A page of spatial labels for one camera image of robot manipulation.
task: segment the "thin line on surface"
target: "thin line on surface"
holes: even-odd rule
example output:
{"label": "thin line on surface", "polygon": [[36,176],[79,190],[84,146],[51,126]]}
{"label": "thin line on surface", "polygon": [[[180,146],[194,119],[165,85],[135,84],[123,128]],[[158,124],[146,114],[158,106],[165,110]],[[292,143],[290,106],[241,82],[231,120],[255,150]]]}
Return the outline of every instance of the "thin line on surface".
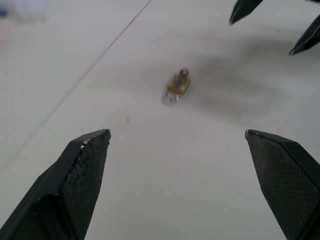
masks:
{"label": "thin line on surface", "polygon": [[129,22],[129,24],[120,32],[120,34],[113,40],[113,42],[109,45],[109,47],[98,57],[98,59],[93,63],[93,65],[79,78],[79,80],[71,87],[71,89],[66,93],[66,95],[58,102],[58,104],[53,108],[53,110],[49,113],[49,115],[39,124],[35,130],[31,131],[24,143],[18,147],[18,150],[9,158],[9,160],[0,167],[0,174],[15,160],[17,155],[21,153],[21,151],[28,144],[29,140],[33,139],[34,136],[43,128],[43,126],[48,122],[48,120],[53,116],[53,114],[58,110],[58,108],[64,103],[64,101],[69,97],[69,95],[76,89],[76,87],[85,79],[85,77],[91,72],[91,70],[97,65],[97,63],[102,59],[102,57],[109,51],[109,49],[116,43],[116,41],[125,33],[125,31],[130,27],[130,25],[139,17],[139,15],[146,9],[146,7],[151,3],[152,0],[149,0],[146,5],[137,13],[137,15]]}

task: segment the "gold charm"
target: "gold charm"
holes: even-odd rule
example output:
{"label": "gold charm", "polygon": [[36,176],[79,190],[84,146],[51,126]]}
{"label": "gold charm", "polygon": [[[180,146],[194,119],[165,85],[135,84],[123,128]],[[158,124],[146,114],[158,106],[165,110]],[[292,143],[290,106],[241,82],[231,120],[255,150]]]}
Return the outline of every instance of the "gold charm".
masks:
{"label": "gold charm", "polygon": [[163,96],[163,102],[166,105],[176,103],[180,97],[186,93],[190,82],[189,70],[186,68],[181,69],[179,74],[176,73],[168,81]]}

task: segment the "metal ring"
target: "metal ring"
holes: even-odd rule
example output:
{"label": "metal ring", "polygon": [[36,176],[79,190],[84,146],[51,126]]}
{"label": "metal ring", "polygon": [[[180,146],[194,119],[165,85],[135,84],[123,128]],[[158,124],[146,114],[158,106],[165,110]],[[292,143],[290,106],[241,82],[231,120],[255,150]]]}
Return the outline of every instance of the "metal ring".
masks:
{"label": "metal ring", "polygon": [[172,105],[178,102],[180,99],[180,95],[174,94],[168,91],[168,89],[164,92],[163,95],[163,103],[165,105]]}

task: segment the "blurry white object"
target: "blurry white object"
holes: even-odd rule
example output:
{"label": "blurry white object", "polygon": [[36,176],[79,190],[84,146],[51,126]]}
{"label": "blurry white object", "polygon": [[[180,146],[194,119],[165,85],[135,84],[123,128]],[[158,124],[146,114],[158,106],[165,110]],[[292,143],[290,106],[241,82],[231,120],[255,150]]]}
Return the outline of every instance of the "blurry white object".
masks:
{"label": "blurry white object", "polygon": [[45,20],[49,14],[50,0],[0,0],[9,18],[19,21]]}

